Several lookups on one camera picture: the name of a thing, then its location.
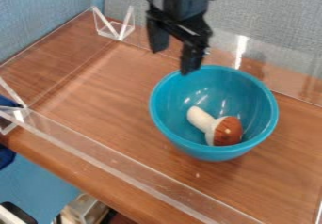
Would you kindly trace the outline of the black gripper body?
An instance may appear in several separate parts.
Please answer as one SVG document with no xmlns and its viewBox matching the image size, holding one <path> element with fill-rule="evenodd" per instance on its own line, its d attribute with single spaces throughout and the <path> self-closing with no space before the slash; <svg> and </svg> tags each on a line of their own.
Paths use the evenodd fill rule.
<svg viewBox="0 0 322 224">
<path fill-rule="evenodd" d="M 206 41 L 213 31 L 205 21 L 209 0 L 147 0 L 146 20 L 161 23 L 161 28 L 179 41 Z"/>
</svg>

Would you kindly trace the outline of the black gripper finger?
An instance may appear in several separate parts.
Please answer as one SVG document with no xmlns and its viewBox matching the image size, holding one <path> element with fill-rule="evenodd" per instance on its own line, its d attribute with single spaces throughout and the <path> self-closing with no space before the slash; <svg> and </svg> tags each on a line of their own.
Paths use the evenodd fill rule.
<svg viewBox="0 0 322 224">
<path fill-rule="evenodd" d="M 197 71 L 205 59 L 206 41 L 186 41 L 181 56 L 181 73 L 187 75 Z"/>
<path fill-rule="evenodd" d="M 166 50 L 170 42 L 170 35 L 162 29 L 161 23 L 156 20 L 147 20 L 147 34 L 151 51 L 156 53 Z"/>
</svg>

